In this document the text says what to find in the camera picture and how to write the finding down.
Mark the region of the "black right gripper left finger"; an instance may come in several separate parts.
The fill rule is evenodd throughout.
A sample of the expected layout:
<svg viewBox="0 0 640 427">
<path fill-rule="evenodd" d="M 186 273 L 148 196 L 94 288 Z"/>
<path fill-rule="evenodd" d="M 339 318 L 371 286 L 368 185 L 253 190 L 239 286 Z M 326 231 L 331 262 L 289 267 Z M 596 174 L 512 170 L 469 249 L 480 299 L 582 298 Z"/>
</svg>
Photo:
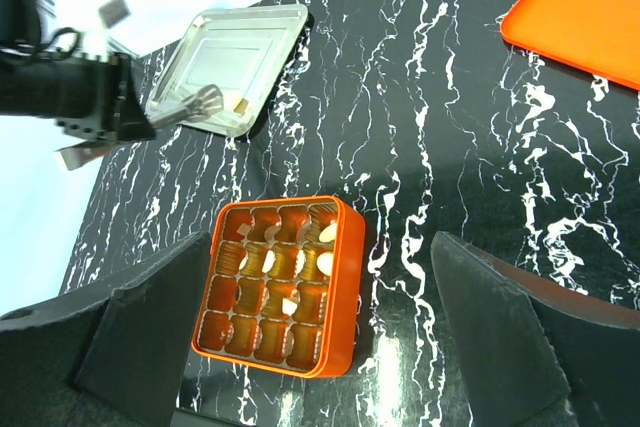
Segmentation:
<svg viewBox="0 0 640 427">
<path fill-rule="evenodd" d="M 210 261 L 191 234 L 1 318 L 4 426 L 167 426 Z"/>
</svg>

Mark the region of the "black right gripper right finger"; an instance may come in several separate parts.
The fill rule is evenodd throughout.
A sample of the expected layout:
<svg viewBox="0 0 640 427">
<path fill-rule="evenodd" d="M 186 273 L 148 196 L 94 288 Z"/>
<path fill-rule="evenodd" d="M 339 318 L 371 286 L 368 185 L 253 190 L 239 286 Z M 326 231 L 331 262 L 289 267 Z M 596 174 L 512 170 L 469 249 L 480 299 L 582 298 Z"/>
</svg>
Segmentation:
<svg viewBox="0 0 640 427">
<path fill-rule="evenodd" d="M 447 232 L 431 261 L 475 425 L 638 425 L 638 311 Z"/>
</svg>

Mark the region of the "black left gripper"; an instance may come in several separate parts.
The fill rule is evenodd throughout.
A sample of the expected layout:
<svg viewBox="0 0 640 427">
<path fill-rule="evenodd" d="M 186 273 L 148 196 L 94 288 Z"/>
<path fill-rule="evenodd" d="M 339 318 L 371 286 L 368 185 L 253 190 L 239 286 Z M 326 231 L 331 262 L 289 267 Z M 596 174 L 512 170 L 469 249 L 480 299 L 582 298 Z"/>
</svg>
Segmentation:
<svg viewBox="0 0 640 427">
<path fill-rule="evenodd" d="M 133 59 L 109 49 L 101 24 L 43 37 L 39 0 L 1 0 L 1 114 L 50 119 L 88 141 L 152 140 Z"/>
</svg>

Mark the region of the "silver metal tongs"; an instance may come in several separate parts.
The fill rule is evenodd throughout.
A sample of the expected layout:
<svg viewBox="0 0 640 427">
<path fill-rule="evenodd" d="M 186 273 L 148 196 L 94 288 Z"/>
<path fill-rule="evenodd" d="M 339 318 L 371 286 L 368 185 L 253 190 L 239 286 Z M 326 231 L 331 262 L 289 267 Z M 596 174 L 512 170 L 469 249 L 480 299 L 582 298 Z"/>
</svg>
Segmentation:
<svg viewBox="0 0 640 427">
<path fill-rule="evenodd" d="M 153 113 L 149 121 L 158 130 L 181 122 L 200 122 L 223 109 L 223 93 L 218 86 L 210 84 L 179 102 L 161 103 L 160 110 Z M 125 144 L 126 141 L 84 141 L 61 148 L 55 154 L 67 171 L 73 171 Z"/>
</svg>

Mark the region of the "dark square chocolate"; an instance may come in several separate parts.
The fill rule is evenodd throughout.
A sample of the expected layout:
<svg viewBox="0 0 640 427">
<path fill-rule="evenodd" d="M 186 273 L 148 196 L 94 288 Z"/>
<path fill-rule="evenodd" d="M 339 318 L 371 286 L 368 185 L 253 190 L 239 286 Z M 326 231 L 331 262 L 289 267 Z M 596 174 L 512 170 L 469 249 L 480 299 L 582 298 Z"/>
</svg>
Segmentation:
<svg viewBox="0 0 640 427">
<path fill-rule="evenodd" d="M 253 228 L 253 225 L 250 223 L 242 223 L 236 230 L 236 233 L 240 236 L 241 239 L 246 239 L 251 230 Z"/>
</svg>

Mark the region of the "white chocolate piece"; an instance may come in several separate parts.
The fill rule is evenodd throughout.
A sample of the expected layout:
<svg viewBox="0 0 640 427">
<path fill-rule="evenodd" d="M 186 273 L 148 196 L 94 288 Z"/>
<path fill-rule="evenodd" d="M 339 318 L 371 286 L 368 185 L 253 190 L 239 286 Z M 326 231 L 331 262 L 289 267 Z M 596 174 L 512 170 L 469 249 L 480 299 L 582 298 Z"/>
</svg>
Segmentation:
<svg viewBox="0 0 640 427">
<path fill-rule="evenodd" d="M 262 272 L 267 274 L 274 267 L 276 261 L 276 254 L 272 250 L 268 250 L 264 257 L 264 262 L 262 266 Z"/>
</svg>

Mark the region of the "dark round chocolate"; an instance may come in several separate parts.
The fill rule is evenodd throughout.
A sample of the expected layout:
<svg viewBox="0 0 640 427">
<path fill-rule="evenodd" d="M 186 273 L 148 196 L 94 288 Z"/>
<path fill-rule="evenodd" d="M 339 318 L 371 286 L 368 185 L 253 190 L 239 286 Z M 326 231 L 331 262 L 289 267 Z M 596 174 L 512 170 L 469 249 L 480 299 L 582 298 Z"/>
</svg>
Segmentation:
<svg viewBox="0 0 640 427">
<path fill-rule="evenodd" d="M 279 232 L 279 230 L 281 229 L 281 226 L 279 224 L 276 225 L 272 225 L 269 226 L 268 228 L 265 229 L 264 231 L 264 239 L 266 242 L 271 243 L 274 241 L 276 234 Z"/>
</svg>

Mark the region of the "white oval chocolate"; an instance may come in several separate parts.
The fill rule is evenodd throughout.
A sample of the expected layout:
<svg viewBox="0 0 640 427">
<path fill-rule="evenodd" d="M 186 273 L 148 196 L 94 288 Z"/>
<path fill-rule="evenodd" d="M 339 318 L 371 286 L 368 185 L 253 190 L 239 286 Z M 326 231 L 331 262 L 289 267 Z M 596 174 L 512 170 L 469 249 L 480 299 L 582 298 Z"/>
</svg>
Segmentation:
<svg viewBox="0 0 640 427">
<path fill-rule="evenodd" d="M 337 237 L 337 228 L 338 225 L 336 223 L 328 225 L 320 232 L 318 240 L 322 243 L 333 242 Z"/>
<path fill-rule="evenodd" d="M 316 266 L 325 276 L 331 276 L 333 271 L 334 255 L 332 252 L 324 252 L 317 257 Z"/>
</svg>

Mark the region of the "dark shell chocolate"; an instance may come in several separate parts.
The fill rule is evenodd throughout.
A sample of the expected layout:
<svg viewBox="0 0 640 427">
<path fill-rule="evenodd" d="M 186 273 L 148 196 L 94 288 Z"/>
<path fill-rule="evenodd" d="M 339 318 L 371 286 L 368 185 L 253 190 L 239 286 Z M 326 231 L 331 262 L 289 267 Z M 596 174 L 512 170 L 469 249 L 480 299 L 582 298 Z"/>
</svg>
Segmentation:
<svg viewBox="0 0 640 427">
<path fill-rule="evenodd" d="M 308 237 L 308 232 L 310 230 L 311 227 L 311 223 L 309 221 L 304 222 L 303 224 L 300 225 L 297 234 L 296 234 L 296 243 L 297 244 L 303 244 L 304 242 L 307 241 L 307 237 Z"/>
</svg>

